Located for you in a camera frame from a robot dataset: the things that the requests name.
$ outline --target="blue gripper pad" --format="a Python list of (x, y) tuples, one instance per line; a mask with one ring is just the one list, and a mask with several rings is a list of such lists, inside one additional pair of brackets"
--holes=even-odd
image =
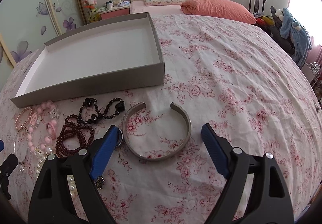
[(201, 138), (207, 148), (207, 151), (216, 167), (216, 170), (225, 179), (230, 176), (228, 169), (228, 159), (223, 150), (221, 149), (216, 137), (213, 135), (207, 125), (201, 128)]
[(118, 140), (119, 130), (117, 126), (112, 125), (111, 127), (113, 128), (111, 129), (111, 131), (107, 131), (105, 133), (105, 135), (108, 134), (108, 136), (105, 138), (101, 147), (97, 150), (95, 156), (92, 159), (92, 169), (90, 172), (90, 177), (94, 181), (96, 181), (98, 176), (103, 175), (103, 172), (110, 157), (112, 156)]
[(4, 149), (4, 143), (2, 140), (0, 140), (0, 152)]

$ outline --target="pink drawer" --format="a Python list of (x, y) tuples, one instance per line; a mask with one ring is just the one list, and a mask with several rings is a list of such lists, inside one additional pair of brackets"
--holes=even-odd
[(112, 17), (122, 16), (122, 15), (127, 15), (127, 14), (130, 14), (130, 8), (103, 13), (103, 14), (101, 14), (101, 17), (102, 17), (102, 20), (105, 20), (105, 19), (109, 19)]

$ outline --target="window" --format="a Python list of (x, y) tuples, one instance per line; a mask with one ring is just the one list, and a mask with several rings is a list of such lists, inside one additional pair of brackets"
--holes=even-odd
[(289, 11), (314, 37), (315, 44), (322, 45), (322, 1), (321, 0), (290, 0)]

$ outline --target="black faceted bead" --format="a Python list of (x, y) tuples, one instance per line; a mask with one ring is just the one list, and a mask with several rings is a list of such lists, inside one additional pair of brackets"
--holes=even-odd
[(124, 111), (124, 110), (125, 110), (125, 106), (124, 106), (124, 104), (122, 104), (122, 103), (118, 103), (118, 104), (116, 104), (116, 105), (115, 105), (115, 109), (116, 109), (117, 111), (119, 111), (119, 112), (122, 112), (122, 111)]
[(91, 115), (91, 121), (92, 121), (92, 123), (95, 123), (95, 124), (98, 122), (98, 118), (95, 114)]

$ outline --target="nightstand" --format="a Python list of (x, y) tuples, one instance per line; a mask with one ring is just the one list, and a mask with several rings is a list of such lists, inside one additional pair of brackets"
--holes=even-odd
[(130, 5), (123, 7), (113, 7), (112, 10), (99, 12), (102, 17), (102, 20), (109, 19), (116, 16), (122, 16), (130, 14)]

